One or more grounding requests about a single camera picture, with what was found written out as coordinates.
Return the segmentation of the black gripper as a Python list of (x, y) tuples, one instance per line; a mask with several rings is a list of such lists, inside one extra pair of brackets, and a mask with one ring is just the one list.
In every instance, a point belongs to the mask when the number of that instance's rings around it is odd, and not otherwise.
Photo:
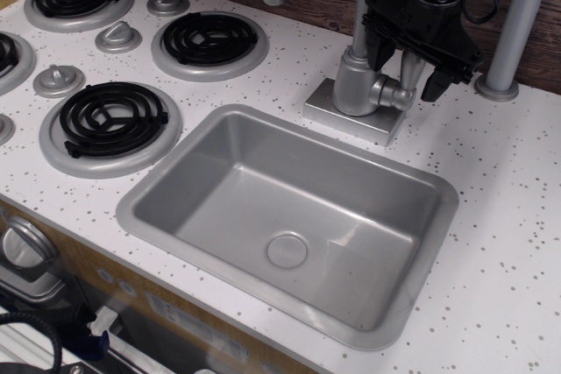
[(435, 67), (421, 99), (437, 101), (454, 83), (469, 82), (483, 53), (462, 26), (463, 0), (366, 0), (369, 66), (380, 71), (400, 45)]

